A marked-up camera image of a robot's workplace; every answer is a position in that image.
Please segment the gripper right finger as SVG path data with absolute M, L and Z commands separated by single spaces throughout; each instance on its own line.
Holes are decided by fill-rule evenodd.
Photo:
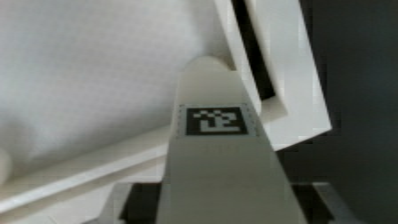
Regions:
M 356 215 L 329 182 L 292 184 L 309 224 L 356 224 Z

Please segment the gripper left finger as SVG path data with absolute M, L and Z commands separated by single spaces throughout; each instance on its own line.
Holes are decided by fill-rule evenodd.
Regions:
M 148 193 L 142 183 L 114 185 L 100 215 L 82 224 L 150 224 Z

